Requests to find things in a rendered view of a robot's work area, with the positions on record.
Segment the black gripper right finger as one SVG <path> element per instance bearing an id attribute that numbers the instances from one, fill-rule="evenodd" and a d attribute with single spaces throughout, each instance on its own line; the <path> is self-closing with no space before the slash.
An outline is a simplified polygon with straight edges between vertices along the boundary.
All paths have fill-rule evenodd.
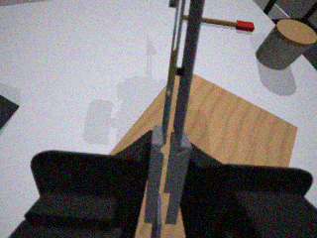
<path id="1" fill-rule="evenodd" d="M 190 144 L 180 203 L 185 238 L 213 238 L 238 190 L 298 192 L 304 196 L 314 181 L 311 174 L 299 168 L 223 165 Z"/>

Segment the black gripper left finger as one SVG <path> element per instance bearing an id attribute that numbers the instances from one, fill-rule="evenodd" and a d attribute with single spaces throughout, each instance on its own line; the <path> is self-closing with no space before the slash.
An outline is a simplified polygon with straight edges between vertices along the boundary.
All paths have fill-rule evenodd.
<path id="1" fill-rule="evenodd" d="M 113 155 L 47 150 L 31 160 L 40 196 L 46 191 L 115 196 L 123 238 L 135 238 L 149 175 L 153 130 Z"/>

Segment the light brown wooden board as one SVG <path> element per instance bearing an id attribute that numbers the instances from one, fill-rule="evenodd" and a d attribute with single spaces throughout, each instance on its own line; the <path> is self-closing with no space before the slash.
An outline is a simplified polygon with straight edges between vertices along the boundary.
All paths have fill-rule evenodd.
<path id="1" fill-rule="evenodd" d="M 165 224 L 170 193 L 163 192 L 180 76 L 174 80 L 159 191 L 161 191 L 160 238 L 185 238 L 179 207 L 176 225 Z M 115 155 L 149 130 L 162 125 L 166 86 L 109 155 Z M 225 165 L 242 164 L 288 167 L 297 127 L 254 103 L 193 73 L 184 131 L 189 142 Z M 148 184 L 148 181 L 147 181 Z M 144 223 L 147 184 L 135 238 L 151 238 L 152 224 Z"/>

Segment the dark grey cylinder with tan top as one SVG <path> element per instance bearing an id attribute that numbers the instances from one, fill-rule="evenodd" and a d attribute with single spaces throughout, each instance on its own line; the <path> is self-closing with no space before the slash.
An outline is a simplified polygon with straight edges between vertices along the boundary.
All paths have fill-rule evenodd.
<path id="1" fill-rule="evenodd" d="M 312 28 L 294 20 L 282 19 L 267 35 L 256 52 L 258 60 L 272 69 L 286 69 L 315 42 Z"/>

